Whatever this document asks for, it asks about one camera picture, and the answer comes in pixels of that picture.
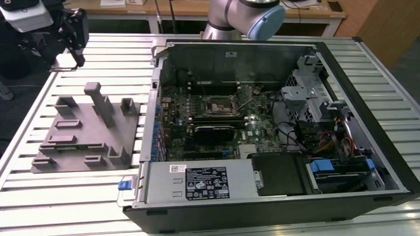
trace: gray plastic block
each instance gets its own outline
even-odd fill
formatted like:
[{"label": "gray plastic block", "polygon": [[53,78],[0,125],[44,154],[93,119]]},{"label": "gray plastic block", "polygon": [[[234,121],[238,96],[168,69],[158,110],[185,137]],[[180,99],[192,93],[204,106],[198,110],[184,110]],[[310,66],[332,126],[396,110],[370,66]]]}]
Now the gray plastic block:
[{"label": "gray plastic block", "polygon": [[130,98],[110,103],[98,89],[98,83],[84,88],[93,105],[58,98],[58,114],[32,161],[32,173],[129,168],[140,104]]}]

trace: barcode sticker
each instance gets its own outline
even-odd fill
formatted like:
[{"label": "barcode sticker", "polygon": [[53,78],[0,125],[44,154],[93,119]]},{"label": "barcode sticker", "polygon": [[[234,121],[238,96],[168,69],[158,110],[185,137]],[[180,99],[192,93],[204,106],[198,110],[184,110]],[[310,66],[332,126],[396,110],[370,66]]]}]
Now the barcode sticker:
[{"label": "barcode sticker", "polygon": [[186,165],[170,165],[169,166],[169,172],[170,173],[181,173],[185,172]]}]

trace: floor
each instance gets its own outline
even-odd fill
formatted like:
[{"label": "floor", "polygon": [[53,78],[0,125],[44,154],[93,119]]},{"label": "floor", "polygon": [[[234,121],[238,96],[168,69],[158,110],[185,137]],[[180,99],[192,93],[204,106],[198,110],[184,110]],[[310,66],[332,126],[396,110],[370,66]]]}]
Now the floor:
[{"label": "floor", "polygon": [[[177,24],[178,31],[182,33],[197,33],[196,29],[202,29],[202,22],[194,23],[180,22]],[[109,21],[104,24],[100,21],[89,22],[90,32],[144,32],[148,33],[148,25],[141,21]],[[164,31],[170,32],[170,24],[165,22]],[[420,102],[420,40],[412,45],[398,63],[390,72],[410,93],[417,102]],[[5,151],[9,140],[20,126],[26,115],[34,98],[41,90],[41,86],[48,78],[45,64],[38,57],[30,53],[24,57],[30,62],[32,73],[18,80],[1,79],[6,86],[12,86],[9,90],[14,93],[10,101],[0,100],[0,157]]]}]

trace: desk leg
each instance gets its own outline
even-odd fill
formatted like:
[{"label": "desk leg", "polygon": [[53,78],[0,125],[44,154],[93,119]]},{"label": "desk leg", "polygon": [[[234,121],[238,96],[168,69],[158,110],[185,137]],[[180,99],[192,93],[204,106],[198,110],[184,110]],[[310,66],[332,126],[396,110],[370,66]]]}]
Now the desk leg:
[{"label": "desk leg", "polygon": [[325,27],[322,37],[333,37],[336,34],[336,30],[341,24],[342,19],[330,19],[329,24]]},{"label": "desk leg", "polygon": [[150,33],[158,33],[158,23],[156,15],[146,15],[146,21],[149,22]]}]

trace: cardboard box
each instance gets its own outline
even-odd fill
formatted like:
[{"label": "cardboard box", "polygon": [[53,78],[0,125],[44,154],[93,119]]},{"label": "cardboard box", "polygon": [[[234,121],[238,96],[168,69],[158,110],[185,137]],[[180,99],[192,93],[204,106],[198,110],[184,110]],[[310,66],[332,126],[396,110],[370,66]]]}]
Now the cardboard box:
[{"label": "cardboard box", "polygon": [[142,5],[146,0],[125,0],[126,4]]}]

